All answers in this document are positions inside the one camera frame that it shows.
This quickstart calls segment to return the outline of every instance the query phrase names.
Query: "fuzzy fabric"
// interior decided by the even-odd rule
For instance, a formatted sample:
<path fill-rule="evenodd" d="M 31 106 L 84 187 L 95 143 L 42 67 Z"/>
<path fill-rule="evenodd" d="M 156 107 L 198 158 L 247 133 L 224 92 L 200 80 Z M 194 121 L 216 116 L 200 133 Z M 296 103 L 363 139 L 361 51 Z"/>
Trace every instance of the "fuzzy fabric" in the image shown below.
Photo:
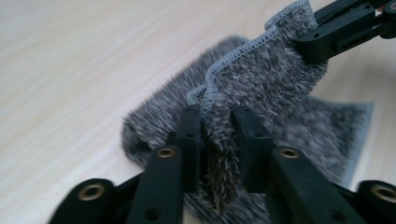
<path fill-rule="evenodd" d="M 350 181 L 370 123 L 371 105 L 308 96 L 327 64 L 304 63 L 291 41 L 317 27 L 307 1 L 285 8 L 265 27 L 267 32 L 252 41 L 239 36 L 221 41 L 124 120 L 123 149 L 144 167 L 150 151 L 177 130 L 182 110 L 200 105 L 216 156 L 209 158 L 208 185 L 200 183 L 185 204 L 205 223 L 270 222 L 265 195 L 238 187 L 238 147 L 230 123 L 234 105 L 249 106 L 277 145 L 301 149 L 342 186 Z"/>

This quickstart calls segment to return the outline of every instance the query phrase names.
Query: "gray fleece fabric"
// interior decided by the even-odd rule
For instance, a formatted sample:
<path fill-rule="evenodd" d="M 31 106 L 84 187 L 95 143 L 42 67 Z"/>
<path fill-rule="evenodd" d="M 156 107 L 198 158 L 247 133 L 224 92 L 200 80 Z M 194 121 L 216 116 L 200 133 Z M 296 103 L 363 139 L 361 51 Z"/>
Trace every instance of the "gray fleece fabric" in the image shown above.
<path fill-rule="evenodd" d="M 308 96 L 327 63 L 306 64 L 292 39 L 315 29 L 312 9 L 298 1 L 265 24 L 254 40 L 232 36 L 207 50 L 124 120 L 126 155 L 145 166 L 149 153 L 177 130 L 182 110 L 200 106 L 213 145 L 206 182 L 186 194 L 186 208 L 204 223 L 270 223 L 264 194 L 238 186 L 233 106 L 250 107 L 278 146 L 301 149 L 333 183 L 347 187 L 361 153 L 373 106 L 337 104 Z"/>

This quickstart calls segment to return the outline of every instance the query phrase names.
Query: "table surface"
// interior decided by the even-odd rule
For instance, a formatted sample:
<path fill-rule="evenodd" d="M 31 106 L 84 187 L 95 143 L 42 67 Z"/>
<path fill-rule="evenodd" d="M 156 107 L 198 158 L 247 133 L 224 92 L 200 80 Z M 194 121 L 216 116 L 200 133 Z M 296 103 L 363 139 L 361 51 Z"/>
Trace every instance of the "table surface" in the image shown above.
<path fill-rule="evenodd" d="M 128 111 L 222 38 L 260 35 L 291 2 L 0 1 L 0 223 L 45 223 L 79 182 L 140 173 L 120 147 Z M 395 58 L 395 40 L 375 38 L 331 59 L 313 91 L 375 103 L 352 189 L 396 184 Z"/>

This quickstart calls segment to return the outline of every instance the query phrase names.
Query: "light wooden surface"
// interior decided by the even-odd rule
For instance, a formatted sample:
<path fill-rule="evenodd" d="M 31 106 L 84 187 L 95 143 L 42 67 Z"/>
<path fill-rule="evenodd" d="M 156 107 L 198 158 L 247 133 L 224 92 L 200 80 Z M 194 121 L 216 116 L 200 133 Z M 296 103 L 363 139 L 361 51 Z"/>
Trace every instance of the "light wooden surface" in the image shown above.
<path fill-rule="evenodd" d="M 203 50 L 258 36 L 291 2 L 0 1 L 0 223 L 45 223 L 79 182 L 138 174 L 120 149 L 122 117 Z M 353 189 L 396 184 L 395 59 L 395 40 L 376 38 L 332 59 L 314 91 L 375 102 Z"/>

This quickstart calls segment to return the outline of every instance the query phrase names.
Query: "gray fuzzy towel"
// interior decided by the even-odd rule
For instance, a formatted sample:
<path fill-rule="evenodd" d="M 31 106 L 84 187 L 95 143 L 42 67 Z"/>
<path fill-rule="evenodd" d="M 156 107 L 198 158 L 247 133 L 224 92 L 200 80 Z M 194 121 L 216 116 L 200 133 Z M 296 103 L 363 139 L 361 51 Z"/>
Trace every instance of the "gray fuzzy towel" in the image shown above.
<path fill-rule="evenodd" d="M 199 104 L 215 156 L 209 158 L 208 184 L 186 194 L 187 209 L 206 223 L 269 223 L 265 195 L 238 187 L 230 113 L 233 106 L 246 105 L 278 146 L 303 150 L 330 181 L 346 187 L 373 107 L 308 96 L 327 64 L 304 63 L 291 40 L 316 27 L 309 3 L 299 1 L 269 20 L 258 38 L 233 36 L 218 43 L 125 118 L 122 145 L 127 156 L 144 167 L 150 151 L 177 130 L 182 110 Z"/>

